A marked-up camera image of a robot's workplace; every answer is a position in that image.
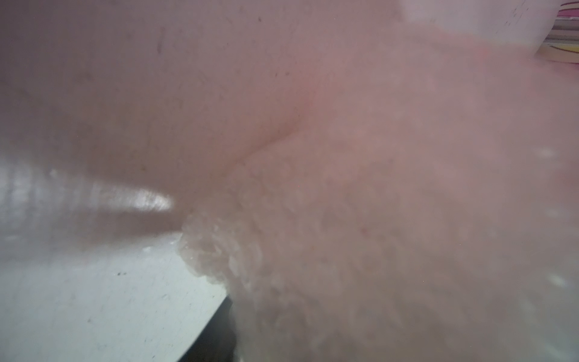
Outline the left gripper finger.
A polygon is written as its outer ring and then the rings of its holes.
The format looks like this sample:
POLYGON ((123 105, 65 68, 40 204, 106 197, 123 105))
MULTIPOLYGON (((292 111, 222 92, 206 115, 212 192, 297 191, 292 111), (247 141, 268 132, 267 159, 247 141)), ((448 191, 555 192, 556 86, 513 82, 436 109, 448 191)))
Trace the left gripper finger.
POLYGON ((232 301, 226 297, 179 362, 234 362, 232 301))

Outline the bubble wrap sheet stack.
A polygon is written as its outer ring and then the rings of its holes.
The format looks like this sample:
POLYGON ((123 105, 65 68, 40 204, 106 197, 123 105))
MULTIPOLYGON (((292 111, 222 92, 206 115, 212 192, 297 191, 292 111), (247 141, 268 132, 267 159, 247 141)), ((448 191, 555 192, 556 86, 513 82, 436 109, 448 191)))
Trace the bubble wrap sheet stack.
POLYGON ((244 361, 576 361, 578 71, 389 25, 181 246, 244 361))

